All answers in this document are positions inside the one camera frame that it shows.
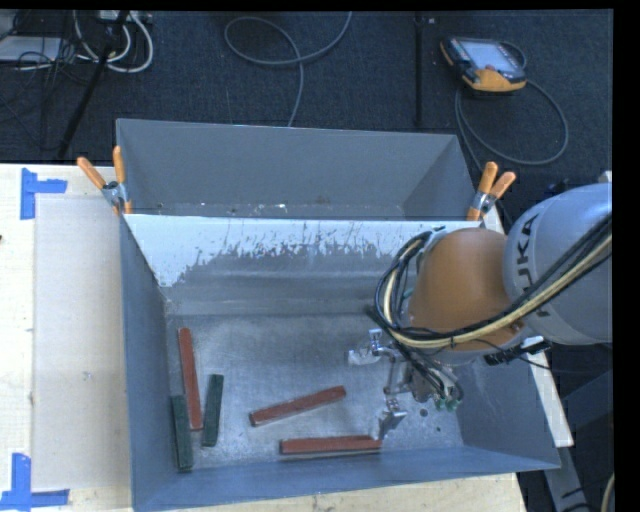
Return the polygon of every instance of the blue tape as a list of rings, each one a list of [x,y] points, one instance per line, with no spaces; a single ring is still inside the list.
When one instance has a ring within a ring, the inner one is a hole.
[[[26,167],[22,168],[22,189],[20,200],[20,219],[33,219],[36,216],[36,194],[63,194],[67,190],[65,180],[38,181],[38,175]]]
[[[21,453],[12,456],[11,490],[0,496],[0,510],[30,512],[33,507],[66,505],[69,489],[51,492],[31,492],[31,459]]]

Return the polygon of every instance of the clamp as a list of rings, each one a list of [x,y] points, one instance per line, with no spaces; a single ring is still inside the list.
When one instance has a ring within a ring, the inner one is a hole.
[[[122,159],[122,149],[120,146],[115,146],[113,148],[113,166],[116,171],[116,181],[112,181],[111,183],[107,183],[93,164],[85,157],[78,157],[76,163],[87,175],[87,178],[91,180],[91,183],[100,189],[102,195],[109,204],[111,204],[116,215],[120,213],[121,207],[124,213],[133,212],[133,204],[131,199],[129,199],[127,187],[124,183],[126,180],[126,174],[124,170],[124,161]]]
[[[478,190],[467,212],[467,220],[479,220],[484,217],[516,179],[515,173],[511,171],[505,172],[496,181],[497,175],[498,165],[495,162],[487,162]]]

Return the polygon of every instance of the red wooden stick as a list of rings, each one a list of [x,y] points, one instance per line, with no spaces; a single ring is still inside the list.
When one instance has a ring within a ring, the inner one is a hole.
[[[187,397],[187,406],[189,410],[189,424],[191,426],[191,430],[202,430],[203,422],[202,409],[200,407],[200,390],[198,389],[196,362],[193,355],[191,330],[189,328],[182,327],[178,329],[178,346],[180,347],[184,393]]]

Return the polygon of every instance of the gray bin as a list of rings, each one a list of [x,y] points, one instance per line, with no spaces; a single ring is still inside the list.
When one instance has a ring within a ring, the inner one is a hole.
[[[401,395],[409,414],[379,453],[278,453],[290,437],[375,435],[388,362],[349,366],[346,353],[376,327],[365,309],[402,243],[468,225],[474,190],[454,135],[120,119],[116,136],[134,205],[120,233],[135,510],[559,466],[520,361],[456,368],[456,412]],[[193,432],[186,473],[170,403],[180,327],[203,401],[208,375],[225,376],[218,443]],[[338,403],[250,425],[252,410],[335,385]]]

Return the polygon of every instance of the wooden block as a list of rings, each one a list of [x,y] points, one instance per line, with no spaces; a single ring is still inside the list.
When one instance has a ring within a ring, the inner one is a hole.
[[[282,402],[264,409],[259,409],[249,414],[249,420],[254,427],[264,425],[282,418],[293,416],[301,412],[315,409],[322,405],[342,400],[347,395],[343,386],[324,389],[311,395],[302,396]]]
[[[191,330],[187,327],[178,329],[178,346],[182,363],[182,381],[189,410],[191,430],[202,430],[202,408],[200,406],[200,390],[196,374],[196,361],[193,354]]]
[[[371,436],[306,437],[280,441],[282,455],[329,454],[377,451],[382,440]]]
[[[189,471],[193,466],[193,447],[191,446],[189,411],[187,409],[187,399],[185,396],[172,396],[171,409],[173,411],[178,469],[180,471]]]
[[[209,377],[207,388],[207,402],[204,410],[204,431],[202,432],[202,446],[215,446],[218,442],[220,428],[220,410],[222,407],[222,387],[224,377],[213,374]]]

